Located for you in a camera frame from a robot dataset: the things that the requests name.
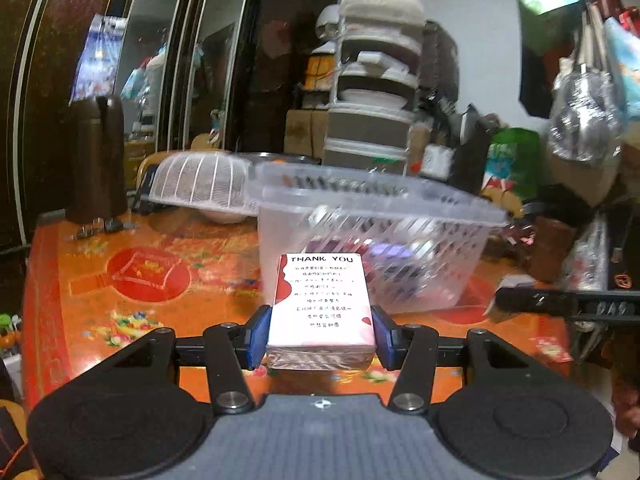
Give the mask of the white red thank-you card box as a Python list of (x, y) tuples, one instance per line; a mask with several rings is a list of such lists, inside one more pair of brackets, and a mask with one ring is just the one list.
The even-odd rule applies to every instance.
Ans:
[(358, 254), (284, 254), (266, 344), (272, 370), (364, 370), (376, 349)]

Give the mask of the purple card box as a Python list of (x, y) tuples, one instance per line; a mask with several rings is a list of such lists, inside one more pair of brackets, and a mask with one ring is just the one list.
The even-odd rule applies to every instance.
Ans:
[(406, 245), (373, 242), (368, 246), (367, 257), (374, 262), (408, 261), (414, 258), (414, 252)]

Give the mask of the clear plastic perforated basket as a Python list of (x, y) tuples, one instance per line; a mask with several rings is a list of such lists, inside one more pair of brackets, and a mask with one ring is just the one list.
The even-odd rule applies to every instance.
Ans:
[[(263, 162), (246, 186), (257, 205), (262, 296), (272, 301), (283, 254), (358, 254), (372, 304), (388, 313), (454, 307), (506, 214), (436, 181), (385, 172)], [(373, 242), (410, 247), (374, 262)]]

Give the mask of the green gift bag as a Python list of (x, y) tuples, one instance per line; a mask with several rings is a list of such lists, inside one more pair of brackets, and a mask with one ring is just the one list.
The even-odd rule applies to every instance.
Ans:
[(502, 128), (489, 144), (483, 188), (500, 188), (533, 200), (538, 194), (540, 137), (536, 131), (523, 128)]

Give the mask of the white mesh food cover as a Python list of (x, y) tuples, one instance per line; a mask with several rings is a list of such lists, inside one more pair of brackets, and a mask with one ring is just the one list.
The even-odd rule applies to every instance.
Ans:
[(248, 160), (221, 152), (170, 154), (155, 171), (148, 200), (213, 214), (256, 217), (257, 205), (246, 192), (251, 172)]

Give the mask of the clear plastic hanging bag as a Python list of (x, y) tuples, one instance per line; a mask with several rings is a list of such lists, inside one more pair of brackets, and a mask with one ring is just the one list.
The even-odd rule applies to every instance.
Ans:
[(601, 166), (620, 152), (626, 96), (598, 7), (588, 3), (574, 50), (561, 58), (553, 84), (549, 150), (569, 162)]

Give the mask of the dark brown thermos jug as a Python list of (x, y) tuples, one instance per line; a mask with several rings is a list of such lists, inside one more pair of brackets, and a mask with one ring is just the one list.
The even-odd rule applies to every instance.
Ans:
[(121, 216), (128, 210), (122, 102), (112, 94), (75, 101), (70, 117), (72, 185), (66, 220), (85, 226)]

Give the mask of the green white hanging box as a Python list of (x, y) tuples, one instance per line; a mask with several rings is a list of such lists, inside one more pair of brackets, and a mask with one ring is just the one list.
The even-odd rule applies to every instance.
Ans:
[(522, 45), (543, 55), (573, 40), (587, 0), (518, 0)]

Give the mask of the white tiered dish rack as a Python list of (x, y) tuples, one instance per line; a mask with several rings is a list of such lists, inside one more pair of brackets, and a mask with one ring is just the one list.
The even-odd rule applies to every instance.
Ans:
[(326, 165), (407, 172), (425, 23), (420, 0), (340, 1)]

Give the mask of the dark wooden mirrored wardrobe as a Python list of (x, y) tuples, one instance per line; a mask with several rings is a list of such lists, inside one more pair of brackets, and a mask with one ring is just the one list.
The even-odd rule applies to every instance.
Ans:
[(186, 148), (278, 152), (314, 23), (336, 0), (1, 0), (1, 247), (70, 200), (70, 94), (96, 14), (128, 20), (113, 96), (127, 162)]

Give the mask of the blue patterned hanging packet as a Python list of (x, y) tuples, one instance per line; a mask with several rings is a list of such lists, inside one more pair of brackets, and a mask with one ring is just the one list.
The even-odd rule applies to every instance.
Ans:
[(127, 22), (117, 16), (93, 17), (76, 66), (71, 103), (114, 92)]

